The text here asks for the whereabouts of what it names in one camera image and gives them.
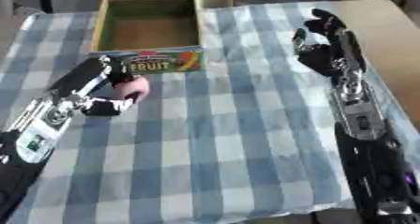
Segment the cardboard box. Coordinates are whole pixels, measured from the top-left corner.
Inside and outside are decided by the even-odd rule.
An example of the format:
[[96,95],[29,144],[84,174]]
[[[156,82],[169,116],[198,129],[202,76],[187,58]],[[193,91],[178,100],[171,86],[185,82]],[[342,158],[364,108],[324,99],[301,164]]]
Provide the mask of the cardboard box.
[[123,58],[134,74],[201,68],[196,0],[102,0],[92,55]]

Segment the checkered tablecloth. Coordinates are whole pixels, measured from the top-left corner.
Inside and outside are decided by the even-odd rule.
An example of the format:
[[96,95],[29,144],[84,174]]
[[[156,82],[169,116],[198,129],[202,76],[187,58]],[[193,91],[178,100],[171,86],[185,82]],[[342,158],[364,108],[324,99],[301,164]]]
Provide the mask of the checkered tablecloth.
[[[315,6],[331,9],[204,11],[205,69],[147,76],[150,96],[122,116],[77,116],[10,223],[224,223],[346,206],[327,80],[293,56]],[[94,20],[26,20],[0,67],[1,127],[86,57]],[[417,132],[368,72],[420,170]]]

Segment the blue and white checkered tablecloth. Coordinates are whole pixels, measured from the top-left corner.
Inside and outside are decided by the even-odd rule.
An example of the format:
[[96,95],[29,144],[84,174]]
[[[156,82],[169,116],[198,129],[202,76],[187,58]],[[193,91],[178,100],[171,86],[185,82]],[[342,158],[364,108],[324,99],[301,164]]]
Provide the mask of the blue and white checkered tablecloth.
[[[77,116],[10,223],[225,223],[345,206],[328,85],[291,43],[315,6],[331,9],[204,11],[205,70],[147,76],[150,96],[122,116]],[[0,67],[0,127],[86,57],[94,21],[26,20]],[[420,171],[416,130],[369,77]]]

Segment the robotic arm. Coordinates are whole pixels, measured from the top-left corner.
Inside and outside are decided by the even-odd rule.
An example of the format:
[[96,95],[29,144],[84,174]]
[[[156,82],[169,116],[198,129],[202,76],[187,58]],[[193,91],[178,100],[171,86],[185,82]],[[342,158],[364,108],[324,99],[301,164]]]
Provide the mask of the robotic arm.
[[[90,97],[110,82],[115,99]],[[113,116],[143,99],[149,92],[145,78],[135,79],[117,59],[90,58],[34,99],[0,133],[0,223],[8,217],[37,180],[72,116]]]
[[312,14],[318,19],[305,26],[330,44],[307,45],[304,29],[293,44],[302,64],[331,80],[338,151],[360,217],[366,224],[420,223],[417,181],[364,76],[354,33],[329,12]]

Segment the box label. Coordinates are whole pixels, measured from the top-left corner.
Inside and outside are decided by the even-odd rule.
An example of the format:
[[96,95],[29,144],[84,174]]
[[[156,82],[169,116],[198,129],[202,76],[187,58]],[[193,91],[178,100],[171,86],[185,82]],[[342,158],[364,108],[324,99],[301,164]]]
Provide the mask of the box label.
[[165,72],[185,72],[202,68],[203,52],[182,50],[179,52],[139,51],[139,52],[96,52],[121,58],[134,75]]

